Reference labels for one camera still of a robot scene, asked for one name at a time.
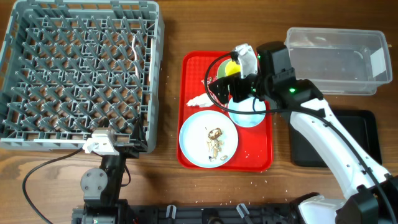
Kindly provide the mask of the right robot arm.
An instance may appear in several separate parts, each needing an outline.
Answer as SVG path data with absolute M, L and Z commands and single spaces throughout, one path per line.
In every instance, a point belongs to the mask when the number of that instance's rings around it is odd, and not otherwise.
M 292 223 L 396 223 L 397 178 L 371 158 L 336 119 L 322 92 L 307 79 L 297 79 L 288 48 L 269 42 L 248 44 L 227 53 L 240 70 L 205 82 L 209 99 L 225 109 L 254 97 L 273 100 L 291 127 L 317 151 L 332 171 L 343 200 L 311 193 L 290 204 Z

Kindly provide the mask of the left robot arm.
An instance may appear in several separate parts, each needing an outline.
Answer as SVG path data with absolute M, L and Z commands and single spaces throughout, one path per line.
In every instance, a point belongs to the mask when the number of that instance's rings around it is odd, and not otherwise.
M 126 199 L 120 199 L 126 160 L 139 157 L 133 149 L 117 149 L 116 131 L 96 128 L 83 145 L 83 150 L 101 157 L 101 164 L 84 173 L 80 185 L 84 209 L 80 223 L 138 223 L 138 216 Z

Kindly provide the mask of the red snack wrapper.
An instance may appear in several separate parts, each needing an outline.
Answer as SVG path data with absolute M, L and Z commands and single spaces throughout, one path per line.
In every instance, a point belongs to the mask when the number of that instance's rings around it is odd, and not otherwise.
M 212 83 L 212 78 L 203 79 L 203 80 L 201 81 L 201 83 L 202 83 L 203 86 L 205 87 L 206 93 L 207 93 L 207 94 L 210 94 L 211 92 L 210 92 L 210 89 L 209 89 L 209 86 L 208 86 L 208 85 Z

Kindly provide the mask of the yellow cup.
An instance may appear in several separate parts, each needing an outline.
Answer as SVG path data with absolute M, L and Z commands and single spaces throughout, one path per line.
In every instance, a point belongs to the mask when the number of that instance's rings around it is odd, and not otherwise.
M 235 73 L 239 73 L 241 71 L 240 65 L 238 65 L 235 61 L 229 61 L 225 66 L 225 74 L 226 76 L 233 75 Z

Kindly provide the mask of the green bowl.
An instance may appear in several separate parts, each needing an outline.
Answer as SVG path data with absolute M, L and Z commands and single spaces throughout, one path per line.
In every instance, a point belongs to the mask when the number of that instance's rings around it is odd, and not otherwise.
M 218 69 L 217 69 L 217 74 L 216 74 L 216 77 L 217 77 L 217 78 L 223 78 L 223 77 L 226 76 L 226 66 L 227 66 L 227 64 L 228 64 L 230 61 L 231 61 L 231 59 L 229 58 L 229 59 L 223 61 L 223 62 L 220 64 L 220 66 L 219 66 Z

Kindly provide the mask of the white napkin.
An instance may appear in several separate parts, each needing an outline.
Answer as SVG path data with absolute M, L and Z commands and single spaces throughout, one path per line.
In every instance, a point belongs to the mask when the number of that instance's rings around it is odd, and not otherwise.
M 211 107 L 212 105 L 214 105 L 214 103 L 211 101 L 211 99 L 209 98 L 209 96 L 204 93 L 201 95 L 198 95 L 194 98 L 192 98 L 191 100 L 189 100 L 186 103 L 187 106 L 198 106 L 200 108 L 207 108 L 207 107 Z

